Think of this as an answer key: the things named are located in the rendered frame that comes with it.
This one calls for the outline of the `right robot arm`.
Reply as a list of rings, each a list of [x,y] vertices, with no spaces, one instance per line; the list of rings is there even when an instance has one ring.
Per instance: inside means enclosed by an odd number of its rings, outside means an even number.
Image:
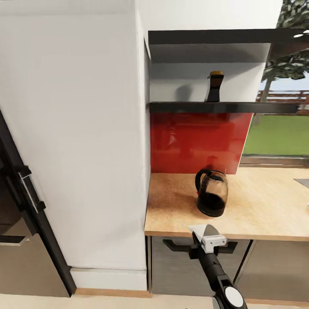
[[[224,272],[217,258],[219,246],[225,245],[227,238],[223,235],[205,236],[200,243],[194,232],[192,238],[194,244],[190,245],[189,257],[199,259],[210,287],[216,293],[212,298],[213,309],[249,309],[245,298]]]

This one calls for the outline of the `bottle of coffee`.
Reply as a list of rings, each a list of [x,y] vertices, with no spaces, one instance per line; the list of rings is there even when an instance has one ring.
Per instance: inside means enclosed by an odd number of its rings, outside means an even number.
[[[222,75],[222,71],[213,71],[210,73],[209,77],[207,78],[208,91],[206,93],[204,102],[220,102],[219,91],[223,78],[224,75]]]

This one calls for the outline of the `electric kettle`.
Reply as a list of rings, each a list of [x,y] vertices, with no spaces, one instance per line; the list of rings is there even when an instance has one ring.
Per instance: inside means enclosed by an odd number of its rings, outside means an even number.
[[[203,173],[206,173],[206,176],[200,183]],[[195,177],[198,209],[210,217],[222,216],[228,198],[228,184],[224,173],[210,169],[200,170]]]

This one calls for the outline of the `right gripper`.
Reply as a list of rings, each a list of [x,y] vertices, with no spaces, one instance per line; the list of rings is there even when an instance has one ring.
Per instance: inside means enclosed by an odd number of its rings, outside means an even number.
[[[190,259],[199,259],[200,264],[206,272],[206,270],[214,265],[214,264],[220,264],[217,256],[218,256],[218,251],[219,251],[219,246],[215,246],[213,248],[214,252],[207,254],[204,249],[201,247],[203,242],[199,242],[198,238],[196,237],[195,233],[192,232],[192,238],[194,240],[194,244],[190,245],[189,248],[189,257]]]

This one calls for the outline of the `paper coffee filter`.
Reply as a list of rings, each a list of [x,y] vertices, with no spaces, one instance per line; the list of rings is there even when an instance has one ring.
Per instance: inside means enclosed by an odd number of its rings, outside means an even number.
[[[188,226],[188,228],[191,232],[195,233],[200,243],[202,242],[202,237],[220,235],[218,230],[210,224]]]

